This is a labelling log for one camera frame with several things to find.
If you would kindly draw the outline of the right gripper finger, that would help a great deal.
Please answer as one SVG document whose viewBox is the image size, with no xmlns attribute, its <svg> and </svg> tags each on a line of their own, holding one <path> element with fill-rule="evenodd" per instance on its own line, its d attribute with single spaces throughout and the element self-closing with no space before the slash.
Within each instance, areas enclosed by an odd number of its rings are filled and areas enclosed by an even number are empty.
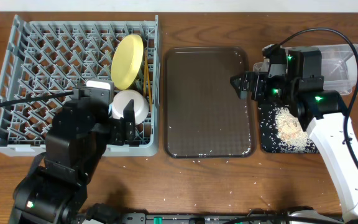
<svg viewBox="0 0 358 224">
<path fill-rule="evenodd" d="M 234 75 L 233 77 L 230 78 L 230 84 L 233 86 L 242 86 L 244 83 L 245 76 L 246 76 L 245 73 Z"/>
<path fill-rule="evenodd" d="M 247 98 L 247 88 L 242 85 L 234 85 L 234 89 L 239 99 L 245 100 Z"/>
</svg>

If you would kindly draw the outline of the pink white bowl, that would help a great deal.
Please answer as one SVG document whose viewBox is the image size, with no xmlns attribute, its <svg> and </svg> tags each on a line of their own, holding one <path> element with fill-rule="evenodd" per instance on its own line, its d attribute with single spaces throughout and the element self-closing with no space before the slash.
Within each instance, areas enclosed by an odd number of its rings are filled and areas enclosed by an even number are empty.
<svg viewBox="0 0 358 224">
<path fill-rule="evenodd" d="M 113 118 L 119 119 L 124 117 L 124 108 L 127 104 L 134 101 L 134 116 L 136 125 L 142 123 L 149 113 L 148 101 L 135 90 L 122 90 L 114 96 L 109 110 Z"/>
</svg>

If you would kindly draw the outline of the yellow plate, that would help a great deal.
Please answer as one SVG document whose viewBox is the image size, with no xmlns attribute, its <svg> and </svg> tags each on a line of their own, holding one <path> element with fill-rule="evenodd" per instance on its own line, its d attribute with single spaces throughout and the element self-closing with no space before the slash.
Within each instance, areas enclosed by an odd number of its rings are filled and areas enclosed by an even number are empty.
<svg viewBox="0 0 358 224">
<path fill-rule="evenodd" d="M 125 36 L 113 55 L 111 80 L 119 90 L 126 90 L 134 82 L 144 57 L 144 44 L 140 35 Z"/>
</svg>

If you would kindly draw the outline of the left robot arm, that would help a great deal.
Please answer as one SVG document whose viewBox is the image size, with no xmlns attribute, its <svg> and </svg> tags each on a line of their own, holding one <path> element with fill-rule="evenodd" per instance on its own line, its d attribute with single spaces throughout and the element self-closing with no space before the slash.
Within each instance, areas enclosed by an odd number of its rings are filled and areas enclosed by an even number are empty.
<svg viewBox="0 0 358 224">
<path fill-rule="evenodd" d="M 134 100 L 120 119 L 109 117 L 109 105 L 105 96 L 76 96 L 63 105 L 46 135 L 45 152 L 34 157 L 14 191 L 9 223 L 119 223 L 120 213 L 104 203 L 80 211 L 107 145 L 134 139 Z"/>
</svg>

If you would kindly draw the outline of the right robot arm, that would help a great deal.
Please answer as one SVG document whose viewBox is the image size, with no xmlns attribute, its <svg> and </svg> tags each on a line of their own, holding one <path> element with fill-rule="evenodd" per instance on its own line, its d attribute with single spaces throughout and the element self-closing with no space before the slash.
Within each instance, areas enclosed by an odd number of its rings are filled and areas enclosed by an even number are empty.
<svg viewBox="0 0 358 224">
<path fill-rule="evenodd" d="M 323 158 L 344 222 L 358 223 L 358 140 L 351 124 L 351 108 L 338 91 L 323 88 L 320 49 L 285 49 L 275 44 L 262 53 L 269 60 L 268 70 L 235 75 L 231 85 L 240 99 L 250 95 L 254 101 L 289 107 Z"/>
</svg>

